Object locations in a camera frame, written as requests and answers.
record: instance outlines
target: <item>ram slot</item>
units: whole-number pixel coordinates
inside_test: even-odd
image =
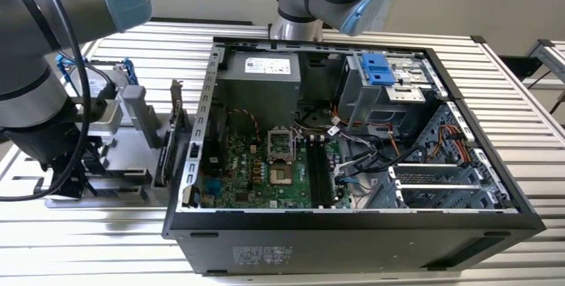
[[[308,178],[311,180],[312,208],[330,208],[334,205],[328,159],[324,142],[315,140],[307,144]]]

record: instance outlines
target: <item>blue drive bay latch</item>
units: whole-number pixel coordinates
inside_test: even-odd
[[[368,76],[371,85],[394,85],[395,75],[391,71],[390,62],[380,53],[363,53],[362,66]]]

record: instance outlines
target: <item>motherboard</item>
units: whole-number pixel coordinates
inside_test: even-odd
[[[258,143],[250,136],[228,137],[224,176],[206,178],[206,207],[219,209],[311,209],[318,189],[311,186],[312,171],[308,163],[308,140],[294,137],[292,143],[280,137]],[[342,160],[336,140],[326,140],[326,161],[322,168],[328,174]],[[272,153],[287,159],[274,159]],[[350,195],[334,205],[350,208]]]

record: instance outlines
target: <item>aluminum extrusion table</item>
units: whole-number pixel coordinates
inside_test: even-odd
[[[149,23],[86,46],[91,59],[130,57],[147,102],[171,110],[172,79],[195,113],[214,36],[266,38],[264,26]],[[175,241],[161,236],[166,209],[49,210],[43,201],[0,204],[0,277],[6,285],[215,283],[328,285],[565,284],[565,132],[482,38],[327,30],[327,42],[434,48],[548,230],[462,273],[202,277]],[[0,163],[0,192],[30,193],[45,176],[17,147]]]

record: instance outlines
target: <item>red and black wire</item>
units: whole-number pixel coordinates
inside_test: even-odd
[[[247,110],[244,109],[232,109],[228,114],[231,115],[234,112],[239,112],[239,113],[244,113],[248,115],[248,117],[251,118],[254,125],[255,125],[255,138],[258,139],[258,141],[260,142],[260,137],[259,137],[259,124],[258,124],[258,120],[255,119],[255,116],[252,113],[250,113]]]

